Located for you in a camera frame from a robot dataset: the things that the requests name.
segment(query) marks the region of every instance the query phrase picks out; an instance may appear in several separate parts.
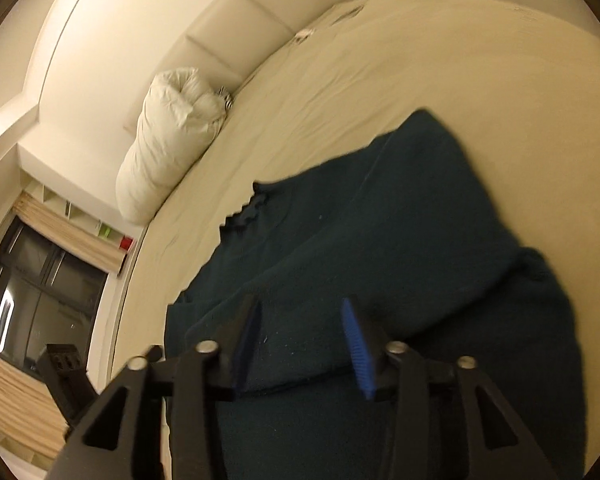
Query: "dark green cloth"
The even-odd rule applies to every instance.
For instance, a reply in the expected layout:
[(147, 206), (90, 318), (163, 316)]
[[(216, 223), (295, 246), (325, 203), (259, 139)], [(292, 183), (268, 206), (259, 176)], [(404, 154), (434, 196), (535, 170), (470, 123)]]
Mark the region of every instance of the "dark green cloth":
[(340, 322), (349, 294), (427, 358), (475, 356), (560, 478), (582, 478), (568, 298), (427, 111), (362, 150), (255, 184), (169, 307), (167, 356), (212, 336), (246, 292), (262, 300), (263, 321), (246, 396), (218, 406), (231, 480), (375, 478), (390, 412), (363, 400), (350, 371)]

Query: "mattress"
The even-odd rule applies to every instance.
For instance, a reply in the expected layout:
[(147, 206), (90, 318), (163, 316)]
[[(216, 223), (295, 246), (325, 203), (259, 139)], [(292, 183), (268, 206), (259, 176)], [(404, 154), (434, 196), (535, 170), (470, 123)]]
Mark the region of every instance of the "mattress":
[(218, 138), (149, 226), (114, 370), (162, 343), (167, 304), (209, 259), (219, 225), (249, 201), (254, 181), (359, 149), (427, 107), (574, 304), (590, 465), (600, 453), (600, 40), (494, 0), (357, 0), (309, 29), (243, 85)]

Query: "reflected ceiling light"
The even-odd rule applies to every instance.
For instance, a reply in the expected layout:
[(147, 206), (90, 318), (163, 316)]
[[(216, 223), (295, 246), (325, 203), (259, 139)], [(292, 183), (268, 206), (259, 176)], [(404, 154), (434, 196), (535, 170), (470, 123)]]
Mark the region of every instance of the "reflected ceiling light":
[(4, 291), (2, 295), (2, 301), (0, 302), (0, 326), (2, 324), (2, 316), (5, 315), (4, 311), (7, 310), (6, 319), (4, 321), (4, 328), (0, 330), (0, 352), (4, 350), (4, 343), (7, 341), (7, 330), (9, 330), (9, 323), (11, 322), (11, 314), (13, 314), (13, 296), (8, 290)]

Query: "wooden panel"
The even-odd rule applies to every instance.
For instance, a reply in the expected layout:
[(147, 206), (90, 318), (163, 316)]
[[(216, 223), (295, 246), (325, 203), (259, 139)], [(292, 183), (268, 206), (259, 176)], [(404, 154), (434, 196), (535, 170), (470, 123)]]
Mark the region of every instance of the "wooden panel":
[(46, 386), (0, 359), (0, 431), (55, 458), (64, 446), (65, 429)]
[(125, 251), (74, 226), (30, 194), (23, 192), (13, 205), (13, 211), (25, 224), (65, 251), (105, 272), (120, 272)]

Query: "dark window pane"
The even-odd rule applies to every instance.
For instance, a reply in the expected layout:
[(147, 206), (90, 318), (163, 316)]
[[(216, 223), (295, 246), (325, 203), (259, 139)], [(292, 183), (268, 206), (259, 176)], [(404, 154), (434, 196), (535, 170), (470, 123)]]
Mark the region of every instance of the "dark window pane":
[(43, 292), (31, 327), (27, 363), (37, 361), (45, 345), (49, 343), (74, 344), (85, 360), (90, 329), (89, 316)]
[(22, 365), (40, 292), (0, 266), (0, 354)]
[(45, 237), (22, 226), (16, 231), (8, 252), (20, 272), (39, 276), (52, 248), (53, 244)]
[(95, 312), (105, 279), (104, 272), (63, 251), (51, 267), (47, 285), (83, 306), (85, 312)]

